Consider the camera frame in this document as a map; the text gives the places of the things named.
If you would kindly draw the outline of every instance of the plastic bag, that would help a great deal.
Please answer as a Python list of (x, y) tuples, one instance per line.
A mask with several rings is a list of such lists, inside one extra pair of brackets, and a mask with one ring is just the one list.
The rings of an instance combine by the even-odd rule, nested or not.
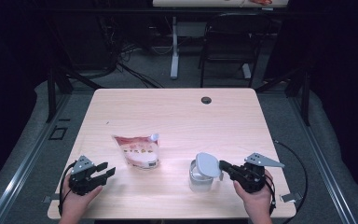
[(158, 134), (147, 137), (112, 136), (121, 148), (129, 165), (140, 169), (153, 169), (159, 164)]

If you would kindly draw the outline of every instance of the desk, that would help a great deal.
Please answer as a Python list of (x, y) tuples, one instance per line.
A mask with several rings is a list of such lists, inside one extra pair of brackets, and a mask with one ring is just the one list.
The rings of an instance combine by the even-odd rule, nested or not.
[[(201, 102), (204, 96), (212, 99), (210, 104)], [(149, 171), (130, 167), (111, 137), (151, 133), (160, 135), (160, 164)], [(227, 174), (223, 181), (216, 178), (208, 192), (190, 189), (189, 167), (199, 152), (237, 165), (253, 152), (278, 160), (254, 90), (97, 90), (66, 165), (85, 155), (95, 164), (109, 162), (108, 169), (117, 167), (84, 218), (248, 217)], [(272, 216), (292, 217), (295, 206), (279, 200), (289, 193), (282, 169), (268, 170), (277, 195)], [(57, 205), (51, 203), (50, 218), (60, 218)]]
[[(262, 6), (260, 4), (253, 3), (249, 0), (153, 0), (153, 7), (247, 7), (247, 8), (274, 8), (274, 7), (286, 7), (289, 0), (272, 0), (272, 4)], [(179, 67), (179, 53), (178, 53), (178, 23), (176, 17), (172, 20), (172, 65), (171, 65), (171, 79), (178, 78)], [(200, 32), (203, 35), (205, 25), (200, 28)], [(249, 67), (246, 64), (242, 71), (245, 77), (250, 76)]]

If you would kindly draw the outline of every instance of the gray carpet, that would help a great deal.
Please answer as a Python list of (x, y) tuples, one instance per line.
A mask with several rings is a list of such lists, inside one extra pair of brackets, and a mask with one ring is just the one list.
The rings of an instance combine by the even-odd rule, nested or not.
[[(261, 58), (260, 68), (257, 70), (254, 87), (262, 84), (262, 74), (268, 60), (270, 42)], [(179, 78), (170, 79), (171, 54), (159, 55), (156, 53), (136, 50), (125, 64), (131, 69), (149, 75), (158, 81), (164, 88), (197, 88), (200, 83), (200, 70), (197, 69), (197, 54), (191, 50), (181, 48), (179, 62)], [(117, 69), (113, 74), (93, 79), (106, 88), (145, 88), (145, 85), (129, 73)], [(0, 202), (10, 180), (15, 177), (16, 171), (21, 168), (24, 159), (30, 155), (35, 147), (40, 153), (35, 155), (35, 163), (30, 164), (32, 171), (23, 177), (26, 180), (19, 193), (12, 195), (13, 203), (6, 204), (4, 212), (0, 213), (3, 223), (57, 223), (47, 217), (48, 203), (43, 203), (44, 196), (54, 193), (60, 180), (63, 166), (66, 164), (77, 132), (86, 113), (92, 90), (83, 83), (72, 80), (75, 87), (73, 94), (59, 94), (59, 113), (49, 125), (45, 123), (48, 117), (47, 84), (43, 83), (36, 88), (38, 101), (34, 113), (23, 131), (21, 139), (13, 149), (7, 163), (0, 173)], [(304, 131), (301, 119), (296, 115), (297, 99), (286, 98), (282, 93), (285, 84), (280, 84), (266, 93), (259, 93), (258, 98), (262, 106), (269, 131), (273, 139), (289, 146), (306, 166), (309, 176), (308, 195), (303, 206), (290, 223), (345, 223), (338, 212), (332, 194), (326, 186), (326, 180), (318, 169), (317, 160), (312, 152), (312, 146)], [(314, 94), (310, 98), (310, 128), (329, 167), (336, 178), (337, 184), (348, 203), (355, 221), (358, 223), (358, 186), (353, 182), (346, 166), (340, 160), (339, 145), (331, 125), (323, 111), (323, 107)], [(62, 140), (48, 140), (52, 129), (66, 128)], [(303, 193), (305, 178), (302, 167), (296, 157), (286, 148), (276, 145), (280, 160), (286, 164), (284, 173), (292, 192)], [(82, 223), (92, 223), (93, 220), (82, 220)], [(283, 223), (283, 219), (275, 219), (274, 223)], [(184, 220), (171, 220), (171, 223), (190, 223)]]

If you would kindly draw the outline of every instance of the table top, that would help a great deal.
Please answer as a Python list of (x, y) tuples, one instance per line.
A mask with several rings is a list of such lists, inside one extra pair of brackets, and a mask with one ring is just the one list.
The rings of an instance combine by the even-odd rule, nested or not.
[(250, 0), (153, 0), (154, 7), (287, 7), (289, 0), (272, 0), (262, 6)]
[[(204, 104), (202, 97), (212, 101)], [(129, 166), (112, 138), (113, 134), (133, 137), (152, 133), (159, 133), (160, 164), (148, 171)], [(66, 166), (81, 155), (95, 164), (107, 161), (106, 170), (116, 166), (115, 175), (108, 178), (84, 218), (248, 217), (228, 174), (222, 181), (216, 178), (208, 192), (190, 189), (190, 163), (200, 152), (236, 165), (242, 165), (254, 152), (279, 160), (254, 90), (97, 90)], [(295, 206), (279, 200), (279, 195), (290, 192), (282, 168), (268, 170), (277, 195), (272, 216), (292, 217)], [(50, 204), (50, 218), (60, 218), (58, 203)]]

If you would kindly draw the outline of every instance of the human hand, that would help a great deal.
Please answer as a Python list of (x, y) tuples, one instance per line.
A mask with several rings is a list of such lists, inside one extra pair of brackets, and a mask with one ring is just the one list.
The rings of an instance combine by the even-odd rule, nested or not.
[[(272, 175), (266, 170), (265, 174), (269, 176), (266, 180), (272, 185)], [(243, 200), (243, 205), (249, 218), (254, 224), (269, 224), (272, 223), (271, 217), (269, 216), (269, 206), (271, 204), (271, 192), (267, 185), (264, 186), (260, 191), (254, 193), (246, 192), (238, 181), (234, 181), (234, 189), (238, 196)]]
[(89, 203), (97, 197), (97, 195), (103, 189), (102, 186), (98, 186), (96, 189), (90, 191), (83, 196), (77, 195), (69, 188), (69, 178), (71, 175), (67, 175), (63, 181), (62, 197), (65, 197), (62, 205), (61, 224), (75, 224), (83, 216), (87, 210)]

